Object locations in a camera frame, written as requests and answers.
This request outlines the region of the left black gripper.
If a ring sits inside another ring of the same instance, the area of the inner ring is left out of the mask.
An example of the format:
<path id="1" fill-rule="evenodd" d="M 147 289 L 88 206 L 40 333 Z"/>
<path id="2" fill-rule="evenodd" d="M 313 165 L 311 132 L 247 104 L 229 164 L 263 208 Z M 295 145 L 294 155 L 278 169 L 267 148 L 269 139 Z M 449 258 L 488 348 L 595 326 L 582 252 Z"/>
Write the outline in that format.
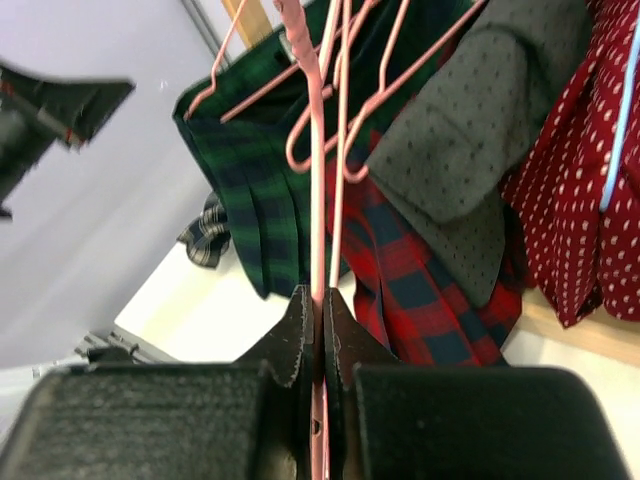
<path id="1" fill-rule="evenodd" d="M 1 64 L 1 200 L 50 145 L 89 143 L 136 86 L 124 78 L 54 81 Z"/>

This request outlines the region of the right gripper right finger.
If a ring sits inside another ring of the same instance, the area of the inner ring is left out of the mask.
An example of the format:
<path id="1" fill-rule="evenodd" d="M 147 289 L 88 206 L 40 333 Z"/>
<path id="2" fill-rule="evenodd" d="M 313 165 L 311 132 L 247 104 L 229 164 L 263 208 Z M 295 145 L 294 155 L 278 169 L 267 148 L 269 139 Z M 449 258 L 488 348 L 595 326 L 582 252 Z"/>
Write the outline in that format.
<path id="1" fill-rule="evenodd" d="M 329 390 L 347 390 L 356 364 L 401 364 L 351 314 L 341 292 L 329 288 L 323 302 L 325 376 Z"/>

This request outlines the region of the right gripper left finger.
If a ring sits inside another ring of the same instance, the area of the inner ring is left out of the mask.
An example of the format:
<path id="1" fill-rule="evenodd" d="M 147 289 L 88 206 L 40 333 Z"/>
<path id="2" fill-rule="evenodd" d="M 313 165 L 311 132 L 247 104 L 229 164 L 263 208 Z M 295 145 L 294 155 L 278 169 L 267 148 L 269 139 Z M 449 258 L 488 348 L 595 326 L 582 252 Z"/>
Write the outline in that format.
<path id="1" fill-rule="evenodd" d="M 265 363 L 286 388 L 309 386 L 313 375 L 314 317 L 308 285 L 294 290 L 282 318 L 234 364 Z"/>

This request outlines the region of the navy white plaid skirt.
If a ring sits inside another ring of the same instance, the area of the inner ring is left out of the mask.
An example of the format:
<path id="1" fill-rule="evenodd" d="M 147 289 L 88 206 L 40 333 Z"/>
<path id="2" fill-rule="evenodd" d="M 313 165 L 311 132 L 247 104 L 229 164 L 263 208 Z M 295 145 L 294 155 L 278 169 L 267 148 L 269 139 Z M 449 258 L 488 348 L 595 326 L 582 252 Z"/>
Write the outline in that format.
<path id="1" fill-rule="evenodd" d="M 209 194 L 200 215 L 177 238 L 192 263 L 211 269 L 218 267 L 230 240 L 227 213 L 215 192 Z"/>

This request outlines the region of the pink wire hanger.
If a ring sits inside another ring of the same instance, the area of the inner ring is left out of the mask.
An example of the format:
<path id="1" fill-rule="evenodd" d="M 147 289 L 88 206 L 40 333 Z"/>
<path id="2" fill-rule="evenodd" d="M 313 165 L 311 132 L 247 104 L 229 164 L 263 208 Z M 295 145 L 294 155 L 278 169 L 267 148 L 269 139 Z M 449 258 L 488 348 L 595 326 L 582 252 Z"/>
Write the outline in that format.
<path id="1" fill-rule="evenodd" d="M 313 373 L 310 411 L 310 477 L 330 477 L 330 432 L 328 387 L 325 373 L 325 340 L 323 301 L 326 288 L 325 261 L 325 118 L 324 97 L 328 62 L 337 28 L 338 3 L 329 6 L 321 48 L 316 51 L 311 41 L 304 7 L 299 1 L 276 1 L 287 39 L 299 67 L 307 80 L 310 120 L 310 201 L 311 201 L 311 276 L 310 322 L 313 349 Z"/>

